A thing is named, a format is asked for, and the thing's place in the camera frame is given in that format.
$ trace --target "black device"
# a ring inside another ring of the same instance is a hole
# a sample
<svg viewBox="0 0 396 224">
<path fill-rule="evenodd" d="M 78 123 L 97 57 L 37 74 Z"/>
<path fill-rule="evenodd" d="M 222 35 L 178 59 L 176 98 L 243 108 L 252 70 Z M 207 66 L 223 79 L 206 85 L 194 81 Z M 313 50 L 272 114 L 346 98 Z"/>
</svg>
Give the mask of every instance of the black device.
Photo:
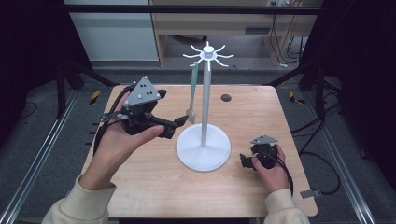
<svg viewBox="0 0 396 224">
<path fill-rule="evenodd" d="M 130 94 L 122 103 L 121 111 L 115 111 L 120 98 L 128 91 Z M 96 134 L 93 154 L 95 154 L 99 147 L 100 140 L 107 127 L 113 124 L 109 124 L 111 119 L 118 119 L 115 122 L 122 122 L 128 134 L 141 133 L 150 127 L 162 125 L 165 129 L 159 137 L 171 139 L 175 134 L 175 129 L 183 126 L 189 116 L 183 116 L 174 121 L 156 118 L 151 112 L 158 104 L 158 100 L 164 98 L 165 95 L 166 90 L 155 90 L 148 77 L 143 77 L 138 83 L 134 82 L 131 86 L 126 87 L 120 93 L 110 111 L 101 116 L 101 121 L 104 124 Z"/>
<path fill-rule="evenodd" d="M 271 146 L 270 144 L 261 144 L 254 145 L 250 148 L 253 155 L 256 155 L 257 159 L 259 159 L 260 163 L 266 169 L 272 169 L 276 165 L 277 161 L 277 148 L 276 144 Z M 253 168 L 252 157 L 246 157 L 243 154 L 239 154 L 241 158 L 241 163 L 243 167 Z"/>
<path fill-rule="evenodd" d="M 279 164 L 280 167 L 285 171 L 286 175 L 288 176 L 289 180 L 289 189 L 291 191 L 291 195 L 293 194 L 293 179 L 289 173 L 288 168 L 278 156 L 277 156 L 277 144 L 273 144 L 272 146 L 270 143 L 277 142 L 276 138 L 262 135 L 254 140 L 251 140 L 250 143 L 253 144 L 253 147 L 250 148 L 253 155 L 259 159 L 260 163 L 266 169 L 272 169 L 275 167 L 276 164 Z M 256 168 L 253 165 L 252 158 L 247 157 L 244 154 L 239 154 L 241 163 L 243 167 L 252 168 L 256 171 Z"/>
</svg>

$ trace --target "white wall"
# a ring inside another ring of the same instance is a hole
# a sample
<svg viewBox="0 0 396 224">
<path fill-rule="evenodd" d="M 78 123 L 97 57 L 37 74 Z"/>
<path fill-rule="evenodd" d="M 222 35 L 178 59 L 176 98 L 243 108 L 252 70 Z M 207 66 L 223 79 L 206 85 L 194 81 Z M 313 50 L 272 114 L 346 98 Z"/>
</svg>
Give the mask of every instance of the white wall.
<svg viewBox="0 0 396 224">
<path fill-rule="evenodd" d="M 64 0 L 76 5 L 147 5 L 148 0 Z M 148 13 L 70 13 L 91 61 L 158 61 Z"/>
</svg>

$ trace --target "wooden table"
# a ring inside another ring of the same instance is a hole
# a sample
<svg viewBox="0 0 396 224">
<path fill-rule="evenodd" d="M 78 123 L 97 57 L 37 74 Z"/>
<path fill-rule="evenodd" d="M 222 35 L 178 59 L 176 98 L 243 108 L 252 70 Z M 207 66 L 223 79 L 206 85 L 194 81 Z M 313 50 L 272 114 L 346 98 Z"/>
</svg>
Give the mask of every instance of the wooden table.
<svg viewBox="0 0 396 224">
<path fill-rule="evenodd" d="M 158 86 L 167 90 L 152 111 L 162 119 L 174 120 L 186 114 L 191 86 Z M 123 86 L 110 95 L 110 109 Z M 232 97 L 223 102 L 222 94 Z M 196 123 L 201 122 L 203 86 L 195 92 Z M 187 121 L 172 139 L 156 138 L 139 148 L 113 178 L 118 186 L 109 204 L 111 217 L 265 217 L 268 195 L 257 172 L 243 168 L 239 153 L 251 155 L 250 140 L 266 134 L 278 139 L 294 181 L 293 199 L 307 216 L 318 209 L 313 198 L 303 199 L 300 191 L 308 182 L 290 134 L 276 90 L 269 86 L 211 86 L 208 123 L 221 128 L 230 138 L 230 158 L 219 169 L 197 173 L 185 166 L 176 153 L 179 134 L 191 126 Z M 83 171 L 92 160 L 92 148 Z"/>
</svg>

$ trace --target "person's right hand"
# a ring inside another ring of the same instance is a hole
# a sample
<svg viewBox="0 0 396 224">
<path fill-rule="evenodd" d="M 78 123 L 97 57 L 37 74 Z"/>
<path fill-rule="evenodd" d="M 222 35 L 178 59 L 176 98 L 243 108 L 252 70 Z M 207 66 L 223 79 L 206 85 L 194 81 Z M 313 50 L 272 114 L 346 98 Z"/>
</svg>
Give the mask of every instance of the person's right hand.
<svg viewBox="0 0 396 224">
<path fill-rule="evenodd" d="M 277 148 L 277 156 L 285 162 L 285 154 L 282 151 L 282 148 L 279 145 L 276 145 Z M 286 172 L 283 168 L 277 163 L 274 168 L 266 169 L 262 166 L 259 159 L 256 157 L 252 158 L 254 168 L 256 168 L 257 172 L 259 172 L 260 178 L 264 183 L 264 186 L 269 190 L 270 193 L 275 192 L 280 189 L 288 189 L 289 188 L 289 180 Z"/>
</svg>

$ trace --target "sleeve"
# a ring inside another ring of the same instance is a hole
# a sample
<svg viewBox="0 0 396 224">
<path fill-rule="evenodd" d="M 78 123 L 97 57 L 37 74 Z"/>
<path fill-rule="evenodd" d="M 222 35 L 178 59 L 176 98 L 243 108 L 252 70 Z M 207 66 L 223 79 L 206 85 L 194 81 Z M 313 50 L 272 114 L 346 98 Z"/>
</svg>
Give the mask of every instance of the sleeve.
<svg viewBox="0 0 396 224">
<path fill-rule="evenodd" d="M 79 184 L 79 178 L 69 195 L 56 202 L 43 219 L 47 223 L 107 223 L 107 206 L 116 186 L 101 190 L 87 190 Z"/>
<path fill-rule="evenodd" d="M 291 197 L 288 189 L 281 189 L 268 195 L 265 199 L 268 216 L 264 224 L 271 223 L 288 223 L 288 224 L 306 224 L 309 223 L 306 215 L 298 209 Z"/>
</svg>

